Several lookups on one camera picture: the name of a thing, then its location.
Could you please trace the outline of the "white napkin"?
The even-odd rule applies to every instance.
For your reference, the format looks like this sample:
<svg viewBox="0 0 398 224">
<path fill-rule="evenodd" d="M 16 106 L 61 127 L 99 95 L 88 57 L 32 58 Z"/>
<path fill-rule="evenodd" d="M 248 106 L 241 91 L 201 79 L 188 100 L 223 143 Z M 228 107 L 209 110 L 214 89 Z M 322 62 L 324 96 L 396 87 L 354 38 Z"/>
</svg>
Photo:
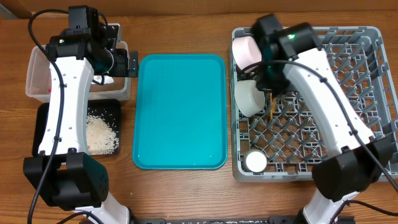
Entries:
<svg viewBox="0 0 398 224">
<path fill-rule="evenodd" d="M 107 75 L 95 75 L 93 77 L 92 85 L 107 85 L 114 83 L 114 79 Z"/>
</svg>

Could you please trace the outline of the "wooden chopstick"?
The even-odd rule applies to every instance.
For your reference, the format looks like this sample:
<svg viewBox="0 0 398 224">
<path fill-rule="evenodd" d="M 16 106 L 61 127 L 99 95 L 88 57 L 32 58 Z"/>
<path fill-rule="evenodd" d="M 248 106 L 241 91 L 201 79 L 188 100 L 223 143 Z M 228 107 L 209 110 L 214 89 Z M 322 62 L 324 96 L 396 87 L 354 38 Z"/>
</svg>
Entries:
<svg viewBox="0 0 398 224">
<path fill-rule="evenodd" d="M 270 110 L 270 119 L 273 120 L 273 115 L 276 110 L 276 105 L 277 105 L 278 98 L 273 97 L 272 93 L 270 94 L 270 103 L 271 103 L 271 110 Z"/>
</svg>

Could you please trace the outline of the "grey bowl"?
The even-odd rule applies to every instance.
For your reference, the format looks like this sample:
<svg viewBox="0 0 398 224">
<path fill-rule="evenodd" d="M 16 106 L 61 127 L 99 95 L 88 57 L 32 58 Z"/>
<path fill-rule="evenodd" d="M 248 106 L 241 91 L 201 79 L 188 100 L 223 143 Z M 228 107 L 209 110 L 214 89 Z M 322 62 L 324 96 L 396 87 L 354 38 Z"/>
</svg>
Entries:
<svg viewBox="0 0 398 224">
<path fill-rule="evenodd" d="M 241 80 L 235 85 L 236 105 L 245 117 L 251 117 L 265 107 L 265 94 L 257 89 L 256 84 L 255 80 Z"/>
</svg>

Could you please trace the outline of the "pink white bowl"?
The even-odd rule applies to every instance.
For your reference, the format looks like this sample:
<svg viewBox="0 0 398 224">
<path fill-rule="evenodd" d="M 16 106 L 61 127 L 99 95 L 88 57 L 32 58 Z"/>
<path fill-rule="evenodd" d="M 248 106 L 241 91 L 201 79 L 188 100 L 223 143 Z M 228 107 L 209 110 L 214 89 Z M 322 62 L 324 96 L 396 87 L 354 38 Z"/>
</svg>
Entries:
<svg viewBox="0 0 398 224">
<path fill-rule="evenodd" d="M 251 36 L 235 38 L 232 43 L 232 53 L 240 70 L 262 60 L 261 51 Z"/>
</svg>

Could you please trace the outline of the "cream paper cup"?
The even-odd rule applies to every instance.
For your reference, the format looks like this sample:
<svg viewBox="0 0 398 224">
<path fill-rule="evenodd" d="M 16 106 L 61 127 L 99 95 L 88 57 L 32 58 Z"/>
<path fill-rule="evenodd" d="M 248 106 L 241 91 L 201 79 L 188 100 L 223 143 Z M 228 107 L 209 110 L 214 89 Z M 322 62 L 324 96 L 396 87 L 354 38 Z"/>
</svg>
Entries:
<svg viewBox="0 0 398 224">
<path fill-rule="evenodd" d="M 258 149 L 251 149 L 245 153 L 243 162 L 245 168 L 253 173 L 263 172 L 267 167 L 267 157 Z"/>
</svg>

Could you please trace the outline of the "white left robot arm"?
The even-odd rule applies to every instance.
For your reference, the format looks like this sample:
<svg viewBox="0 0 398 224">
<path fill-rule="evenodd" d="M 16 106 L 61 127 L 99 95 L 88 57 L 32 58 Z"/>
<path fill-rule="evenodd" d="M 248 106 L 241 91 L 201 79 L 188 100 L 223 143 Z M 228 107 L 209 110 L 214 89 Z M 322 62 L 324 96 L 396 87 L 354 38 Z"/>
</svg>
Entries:
<svg viewBox="0 0 398 224">
<path fill-rule="evenodd" d="M 84 215 L 96 223 L 134 223 L 131 210 L 109 192 L 104 165 L 88 153 L 86 116 L 95 77 L 136 78 L 137 52 L 116 47 L 119 29 L 89 6 L 66 10 L 68 27 L 39 49 L 49 61 L 51 94 L 37 155 L 23 172 L 35 188 L 33 201 Z"/>
</svg>

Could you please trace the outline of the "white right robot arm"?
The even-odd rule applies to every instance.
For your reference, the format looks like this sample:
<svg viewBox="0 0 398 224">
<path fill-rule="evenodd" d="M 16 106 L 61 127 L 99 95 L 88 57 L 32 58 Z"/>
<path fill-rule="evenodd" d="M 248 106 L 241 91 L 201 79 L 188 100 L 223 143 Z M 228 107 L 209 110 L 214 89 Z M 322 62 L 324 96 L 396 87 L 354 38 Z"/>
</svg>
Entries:
<svg viewBox="0 0 398 224">
<path fill-rule="evenodd" d="M 357 194 L 387 175 L 393 142 L 388 137 L 376 139 L 355 112 L 310 24 L 283 28 L 270 14 L 259 18 L 251 31 L 262 55 L 257 88 L 279 94 L 294 86 L 317 124 L 328 155 L 312 168 L 317 189 L 295 221 L 334 223 L 346 205 L 355 203 Z"/>
</svg>

